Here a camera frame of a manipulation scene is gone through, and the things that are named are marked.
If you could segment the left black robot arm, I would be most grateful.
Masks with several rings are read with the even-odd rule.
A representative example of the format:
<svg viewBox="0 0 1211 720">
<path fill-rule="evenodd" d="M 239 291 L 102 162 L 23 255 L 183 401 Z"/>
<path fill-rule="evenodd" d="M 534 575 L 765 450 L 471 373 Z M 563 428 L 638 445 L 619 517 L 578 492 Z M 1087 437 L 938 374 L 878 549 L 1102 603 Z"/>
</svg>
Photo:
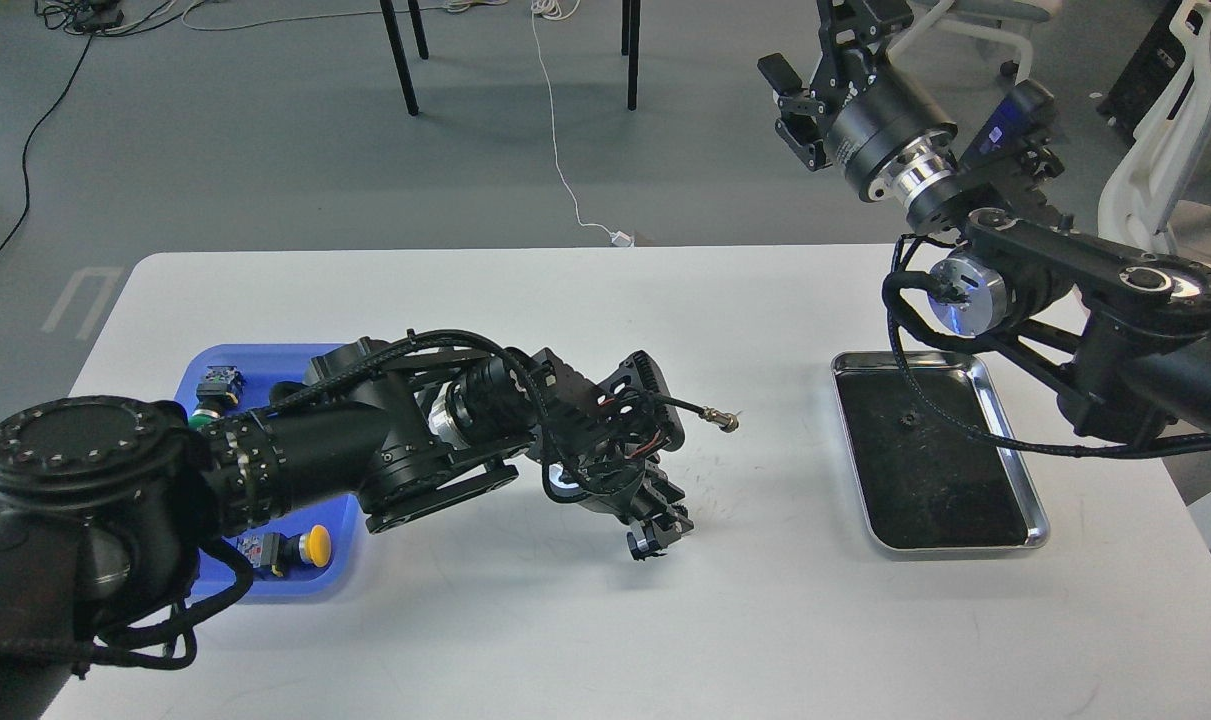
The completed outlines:
<svg viewBox="0 0 1211 720">
<path fill-rule="evenodd" d="M 670 394 L 645 352 L 593 382 L 459 329 L 349 342 L 202 427 L 171 401 L 28 407 L 0 421 L 0 719 L 38 719 L 93 666 L 193 664 L 197 624 L 254 583 L 233 538 L 344 495 L 385 532 L 506 486 L 526 456 L 551 501 L 664 555 L 693 528 L 659 465 L 679 411 L 737 430 Z"/>
</svg>

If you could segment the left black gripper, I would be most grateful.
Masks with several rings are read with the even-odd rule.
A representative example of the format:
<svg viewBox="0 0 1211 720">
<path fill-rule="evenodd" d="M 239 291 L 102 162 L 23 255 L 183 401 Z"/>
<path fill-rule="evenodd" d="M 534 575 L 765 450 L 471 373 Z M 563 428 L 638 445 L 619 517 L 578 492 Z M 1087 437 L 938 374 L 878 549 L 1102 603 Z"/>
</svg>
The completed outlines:
<svg viewBox="0 0 1211 720">
<path fill-rule="evenodd" d="M 582 470 L 582 484 L 572 482 L 568 471 L 553 463 L 545 491 L 555 502 L 578 503 L 629 525 L 625 538 L 636 561 L 665 555 L 670 541 L 679 541 L 695 528 L 683 503 L 685 493 L 655 461 L 596 462 Z"/>
</svg>

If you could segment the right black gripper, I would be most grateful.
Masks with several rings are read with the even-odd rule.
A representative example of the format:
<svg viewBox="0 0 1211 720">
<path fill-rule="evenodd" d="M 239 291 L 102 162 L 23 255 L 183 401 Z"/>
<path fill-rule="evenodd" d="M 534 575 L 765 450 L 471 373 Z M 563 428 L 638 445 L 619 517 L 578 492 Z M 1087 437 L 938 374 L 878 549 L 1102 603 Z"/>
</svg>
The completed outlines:
<svg viewBox="0 0 1211 720">
<path fill-rule="evenodd" d="M 960 192 L 955 123 L 885 59 L 913 23 L 906 1 L 817 1 L 820 54 L 803 85 L 784 54 L 757 69 L 777 104 L 777 136 L 807 169 L 838 167 L 865 202 L 945 205 Z"/>
</svg>

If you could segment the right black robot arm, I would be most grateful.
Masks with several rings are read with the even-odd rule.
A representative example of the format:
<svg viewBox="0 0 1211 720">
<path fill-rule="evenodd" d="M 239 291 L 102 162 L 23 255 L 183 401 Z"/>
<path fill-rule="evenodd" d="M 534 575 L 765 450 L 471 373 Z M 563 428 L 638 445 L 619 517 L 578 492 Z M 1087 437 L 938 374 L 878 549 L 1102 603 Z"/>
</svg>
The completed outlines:
<svg viewBox="0 0 1211 720">
<path fill-rule="evenodd" d="M 880 282 L 894 352 L 902 332 L 958 355 L 995 352 L 1054 388 L 1058 411 L 1100 447 L 1034 445 L 957 421 L 969 438 L 1071 457 L 1211 450 L 1211 266 L 1171 250 L 1081 234 L 1040 183 L 1054 96 L 1020 79 L 966 150 L 955 123 L 890 63 L 905 1 L 820 1 L 820 58 L 803 82 L 782 54 L 759 59 L 777 136 L 809 169 L 837 165 L 865 202 L 897 198 L 909 238 L 947 255 L 916 272 L 894 255 Z"/>
</svg>

